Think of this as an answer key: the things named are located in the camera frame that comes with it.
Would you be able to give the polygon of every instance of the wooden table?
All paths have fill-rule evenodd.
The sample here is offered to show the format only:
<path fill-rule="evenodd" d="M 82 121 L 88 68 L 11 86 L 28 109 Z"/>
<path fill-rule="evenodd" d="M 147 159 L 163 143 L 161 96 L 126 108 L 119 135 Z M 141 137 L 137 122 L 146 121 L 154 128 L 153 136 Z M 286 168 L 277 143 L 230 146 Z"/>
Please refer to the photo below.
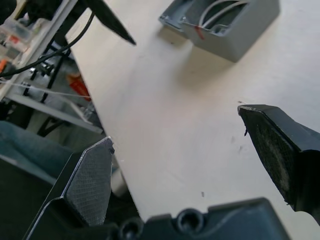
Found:
<path fill-rule="evenodd" d="M 316 221 L 284 202 L 237 106 L 278 106 L 320 132 L 320 1 L 283 0 L 237 64 L 163 29 L 158 16 L 171 1 L 111 0 L 137 46 L 95 19 L 72 49 L 141 217 L 263 196 L 292 239 L 319 239 Z"/>

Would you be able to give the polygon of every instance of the white cable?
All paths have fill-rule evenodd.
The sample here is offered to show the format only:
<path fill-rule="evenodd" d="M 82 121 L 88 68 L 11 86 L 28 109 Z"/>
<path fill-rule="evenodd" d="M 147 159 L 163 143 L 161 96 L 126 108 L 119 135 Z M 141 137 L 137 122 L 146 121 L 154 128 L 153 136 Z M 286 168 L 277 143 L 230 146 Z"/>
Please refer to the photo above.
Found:
<path fill-rule="evenodd" d="M 214 16 L 210 17 L 209 20 L 206 21 L 201 27 L 205 29 L 209 24 L 211 24 L 214 20 L 219 18 L 224 13 L 228 12 L 229 10 L 233 9 L 236 6 L 239 6 L 239 5 L 242 5 L 242 4 L 247 4 L 247 3 L 249 3 L 248 0 L 238 1 L 238 2 L 235 2 L 234 4 L 231 4 L 231 5 L 227 6 L 227 7 L 225 7 L 224 9 L 222 9 L 221 11 L 216 13 Z"/>
<path fill-rule="evenodd" d="M 218 4 L 222 4 L 225 2 L 239 2 L 240 0 L 217 0 L 215 2 L 213 2 L 212 4 L 210 4 L 202 13 L 200 20 L 199 20 L 199 26 L 202 26 L 204 24 L 204 20 L 206 18 L 206 15 L 208 14 L 208 12 L 216 5 Z"/>
<path fill-rule="evenodd" d="M 56 95 L 62 95 L 62 96 L 70 96 L 70 97 L 77 97 L 77 98 L 90 98 L 90 96 L 85 96 L 85 95 L 77 95 L 77 94 L 72 94 L 72 93 L 64 93 L 64 92 L 58 92 L 58 91 L 52 91 L 49 89 L 42 89 L 42 88 L 38 88 L 35 86 L 28 86 L 28 85 L 23 85 L 23 84 L 18 84 L 18 83 L 12 83 L 9 81 L 2 81 L 0 80 L 1 84 L 8 84 L 8 85 L 12 85 L 12 86 L 18 86 L 18 87 L 22 87 L 25 89 L 36 89 L 42 92 L 45 92 L 47 94 L 56 94 Z"/>

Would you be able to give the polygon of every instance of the gray plastic box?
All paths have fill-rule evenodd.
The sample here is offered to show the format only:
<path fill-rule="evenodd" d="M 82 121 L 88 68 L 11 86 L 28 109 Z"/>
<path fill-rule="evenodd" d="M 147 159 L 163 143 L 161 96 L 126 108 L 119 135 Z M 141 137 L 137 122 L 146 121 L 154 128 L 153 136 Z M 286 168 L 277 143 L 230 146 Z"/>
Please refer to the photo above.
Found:
<path fill-rule="evenodd" d="M 187 10 L 197 0 L 174 0 L 159 17 L 159 21 L 167 28 L 187 38 L 180 24 Z"/>
<path fill-rule="evenodd" d="M 199 27 L 202 13 L 213 2 L 193 1 L 179 25 L 194 45 L 232 62 L 242 58 L 280 13 L 279 0 L 251 0 L 218 19 L 212 29 Z M 230 2 L 214 7 L 208 18 L 225 8 L 223 4 Z"/>

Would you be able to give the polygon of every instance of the blue fabric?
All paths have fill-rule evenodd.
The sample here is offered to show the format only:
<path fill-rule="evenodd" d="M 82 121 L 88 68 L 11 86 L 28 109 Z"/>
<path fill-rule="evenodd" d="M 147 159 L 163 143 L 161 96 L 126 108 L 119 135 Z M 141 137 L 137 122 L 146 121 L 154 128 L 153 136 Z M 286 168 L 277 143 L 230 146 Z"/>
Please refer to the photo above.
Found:
<path fill-rule="evenodd" d="M 49 139 L 0 121 L 0 154 L 17 162 L 32 162 L 47 174 L 58 178 L 72 150 Z"/>

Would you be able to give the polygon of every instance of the black cable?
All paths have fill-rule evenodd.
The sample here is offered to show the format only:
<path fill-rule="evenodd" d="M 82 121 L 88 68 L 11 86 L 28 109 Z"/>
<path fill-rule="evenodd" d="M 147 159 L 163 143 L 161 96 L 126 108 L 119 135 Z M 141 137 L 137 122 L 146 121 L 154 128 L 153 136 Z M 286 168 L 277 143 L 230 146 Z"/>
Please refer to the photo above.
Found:
<path fill-rule="evenodd" d="M 9 77 L 9 76 L 12 76 L 12 75 L 16 75 L 16 74 L 20 74 L 28 69 L 31 69 L 31 68 L 34 68 L 35 66 L 43 63 L 44 61 L 62 53 L 63 51 L 71 48 L 73 45 L 75 45 L 86 33 L 86 31 L 89 29 L 93 19 L 95 17 L 95 14 L 92 12 L 87 24 L 84 26 L 83 30 L 80 32 L 80 34 L 72 41 L 70 42 L 68 45 L 60 48 L 59 50 L 55 51 L 55 52 L 52 52 L 48 55 L 44 55 L 42 57 L 40 57 L 37 61 L 27 65 L 27 66 L 24 66 L 22 68 L 19 68 L 19 69 L 16 69 L 16 70 L 13 70 L 13 71 L 8 71 L 8 72 L 4 72 L 4 73 L 0 73 L 0 78 L 4 78 L 4 77 Z"/>

